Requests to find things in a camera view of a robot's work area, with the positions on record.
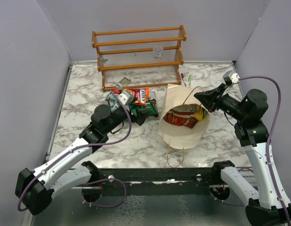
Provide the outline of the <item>clear plastic jar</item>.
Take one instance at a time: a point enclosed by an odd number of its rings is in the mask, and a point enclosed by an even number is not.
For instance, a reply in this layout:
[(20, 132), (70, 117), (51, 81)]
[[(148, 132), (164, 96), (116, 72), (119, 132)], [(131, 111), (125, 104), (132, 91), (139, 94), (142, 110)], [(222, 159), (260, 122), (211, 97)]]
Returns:
[(163, 47), (160, 46), (153, 47), (153, 55), (155, 58), (161, 58), (163, 55)]

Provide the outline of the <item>green snack packet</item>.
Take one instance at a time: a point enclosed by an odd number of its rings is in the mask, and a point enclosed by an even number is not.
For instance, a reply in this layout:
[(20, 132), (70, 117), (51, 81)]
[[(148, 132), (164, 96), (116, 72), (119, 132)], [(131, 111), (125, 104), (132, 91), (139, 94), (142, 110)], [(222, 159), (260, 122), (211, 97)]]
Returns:
[(146, 106), (141, 106), (141, 105), (130, 105), (129, 107), (133, 112), (136, 112), (137, 109), (141, 109), (141, 110), (151, 110), (149, 116), (153, 116), (153, 117), (158, 117), (158, 111), (156, 111), (153, 106), (151, 105), (150, 101), (147, 100), (146, 102)]

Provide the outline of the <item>red orange snack packet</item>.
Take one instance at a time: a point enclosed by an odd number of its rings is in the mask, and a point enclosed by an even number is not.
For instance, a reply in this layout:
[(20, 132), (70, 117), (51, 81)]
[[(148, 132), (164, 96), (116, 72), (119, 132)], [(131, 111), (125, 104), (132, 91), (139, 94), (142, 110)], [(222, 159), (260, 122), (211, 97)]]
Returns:
[(185, 126), (192, 129), (199, 121), (203, 121), (208, 111), (198, 104), (176, 106), (165, 114), (163, 119), (175, 126)]

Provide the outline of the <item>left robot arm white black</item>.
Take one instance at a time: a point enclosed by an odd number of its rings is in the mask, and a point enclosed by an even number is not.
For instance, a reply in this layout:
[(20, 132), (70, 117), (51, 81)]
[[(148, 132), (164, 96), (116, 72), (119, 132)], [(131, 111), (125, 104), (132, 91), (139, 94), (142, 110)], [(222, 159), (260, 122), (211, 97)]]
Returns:
[(114, 111), (108, 105), (97, 106), (90, 124), (69, 147), (34, 170), (25, 168), (19, 172), (15, 189), (19, 198), (18, 211), (29, 210), (32, 215), (37, 215), (61, 193), (79, 185), (93, 186), (102, 182), (98, 168), (90, 161), (74, 170), (71, 168), (102, 146), (109, 145), (108, 133), (116, 127), (126, 120), (129, 124), (142, 125), (150, 112), (138, 109), (132, 114), (122, 106)]

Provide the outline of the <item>purple capped marker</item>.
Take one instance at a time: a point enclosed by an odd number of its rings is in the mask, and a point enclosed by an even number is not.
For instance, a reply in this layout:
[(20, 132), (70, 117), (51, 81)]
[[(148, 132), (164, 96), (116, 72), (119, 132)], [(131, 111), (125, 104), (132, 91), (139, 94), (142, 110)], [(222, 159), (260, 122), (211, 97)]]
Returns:
[(184, 76), (183, 73), (181, 73), (180, 75), (181, 75), (181, 79), (182, 79), (182, 81), (183, 81), (183, 84), (184, 84), (184, 86), (186, 87), (187, 85), (186, 85), (186, 81), (185, 81), (185, 76)]

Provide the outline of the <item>brown snack bag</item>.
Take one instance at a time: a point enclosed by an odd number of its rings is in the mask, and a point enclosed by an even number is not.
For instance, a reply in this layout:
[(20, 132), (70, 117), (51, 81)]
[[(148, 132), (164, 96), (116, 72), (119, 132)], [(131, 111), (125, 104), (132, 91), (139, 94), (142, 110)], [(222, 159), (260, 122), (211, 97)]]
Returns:
[(155, 91), (150, 91), (149, 93), (149, 101), (151, 103), (151, 105), (153, 106), (153, 108), (157, 110), (157, 102), (156, 102), (156, 94), (155, 94)]

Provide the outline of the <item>teal snack packet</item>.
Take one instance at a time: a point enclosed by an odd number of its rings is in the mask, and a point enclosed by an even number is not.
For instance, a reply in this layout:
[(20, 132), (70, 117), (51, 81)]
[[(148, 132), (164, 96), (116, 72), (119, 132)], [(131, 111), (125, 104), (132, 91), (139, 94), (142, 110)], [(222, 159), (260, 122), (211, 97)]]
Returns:
[(111, 112), (114, 112), (117, 108), (121, 106), (115, 98), (119, 94), (121, 94), (121, 92), (122, 92), (121, 88), (117, 88), (112, 90), (109, 94), (106, 95), (105, 100), (108, 102)]

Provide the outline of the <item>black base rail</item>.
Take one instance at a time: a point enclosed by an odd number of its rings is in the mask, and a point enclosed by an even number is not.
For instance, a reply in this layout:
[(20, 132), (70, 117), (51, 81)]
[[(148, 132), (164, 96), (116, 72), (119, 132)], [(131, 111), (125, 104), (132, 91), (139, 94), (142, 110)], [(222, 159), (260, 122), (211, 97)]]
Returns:
[(221, 200), (230, 195), (230, 189), (220, 178), (220, 170), (212, 168), (110, 168), (99, 169), (85, 161), (83, 167), (91, 173), (83, 194), (121, 196), (210, 195)]

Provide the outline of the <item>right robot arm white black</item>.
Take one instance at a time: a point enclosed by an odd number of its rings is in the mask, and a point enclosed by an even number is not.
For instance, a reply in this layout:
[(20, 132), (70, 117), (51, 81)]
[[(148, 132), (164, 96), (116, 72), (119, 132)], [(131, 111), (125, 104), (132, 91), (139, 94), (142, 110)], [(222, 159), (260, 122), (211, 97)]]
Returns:
[(211, 179), (216, 184), (225, 182), (245, 206), (252, 226), (273, 226), (291, 223), (291, 201), (287, 197), (273, 160), (271, 132), (262, 116), (268, 109), (267, 96), (259, 89), (251, 89), (242, 101), (225, 94), (227, 85), (197, 92), (194, 97), (210, 112), (222, 110), (236, 119), (235, 135), (252, 166), (257, 188), (254, 188), (230, 161), (213, 165)]

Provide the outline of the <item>small red white box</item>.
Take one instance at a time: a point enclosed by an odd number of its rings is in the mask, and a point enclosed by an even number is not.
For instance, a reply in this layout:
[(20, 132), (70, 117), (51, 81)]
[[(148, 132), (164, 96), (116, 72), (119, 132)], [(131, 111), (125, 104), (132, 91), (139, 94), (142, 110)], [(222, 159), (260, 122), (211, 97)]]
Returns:
[(116, 87), (115, 82), (105, 82), (105, 88), (114, 88)]

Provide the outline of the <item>wooden orange shelf rack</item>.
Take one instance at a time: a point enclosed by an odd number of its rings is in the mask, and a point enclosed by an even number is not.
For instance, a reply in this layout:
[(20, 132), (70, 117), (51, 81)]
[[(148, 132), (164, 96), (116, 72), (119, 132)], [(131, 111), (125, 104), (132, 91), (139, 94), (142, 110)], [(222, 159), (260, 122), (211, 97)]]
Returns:
[[(97, 52), (97, 70), (102, 77), (102, 90), (105, 88), (108, 72), (172, 66), (177, 80), (175, 85), (181, 84), (179, 73), (180, 65), (184, 58), (181, 51), (181, 43), (186, 41), (187, 34), (183, 25), (176, 27), (136, 29), (110, 32), (92, 32), (91, 45)], [(163, 47), (161, 58), (155, 58), (153, 47)], [(103, 64), (101, 57), (107, 58)]]

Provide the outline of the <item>beige paper bag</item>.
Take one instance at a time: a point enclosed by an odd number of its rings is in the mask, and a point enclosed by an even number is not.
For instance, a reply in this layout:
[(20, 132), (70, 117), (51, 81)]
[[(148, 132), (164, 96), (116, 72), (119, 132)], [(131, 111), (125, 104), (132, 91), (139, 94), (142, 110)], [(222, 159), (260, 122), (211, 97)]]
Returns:
[(169, 155), (172, 148), (183, 151), (183, 154), (185, 154), (185, 150), (195, 148), (200, 143), (201, 138), (208, 128), (210, 113), (208, 113), (203, 121), (197, 122), (192, 129), (185, 126), (171, 125), (163, 119), (168, 110), (180, 105), (198, 104), (206, 109), (201, 102), (194, 97), (194, 94), (197, 92), (205, 91), (200, 86), (189, 88), (174, 84), (169, 84), (166, 89), (158, 133), (168, 146), (167, 155)]

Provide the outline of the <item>orange Fox's fruits packet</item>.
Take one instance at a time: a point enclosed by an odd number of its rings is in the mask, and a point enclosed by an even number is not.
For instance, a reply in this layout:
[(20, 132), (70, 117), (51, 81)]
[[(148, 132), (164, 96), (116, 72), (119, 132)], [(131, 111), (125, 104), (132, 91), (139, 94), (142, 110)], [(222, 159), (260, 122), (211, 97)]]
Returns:
[(144, 89), (126, 89), (132, 96), (132, 104), (139, 106), (147, 106), (147, 101), (150, 94), (149, 88)]

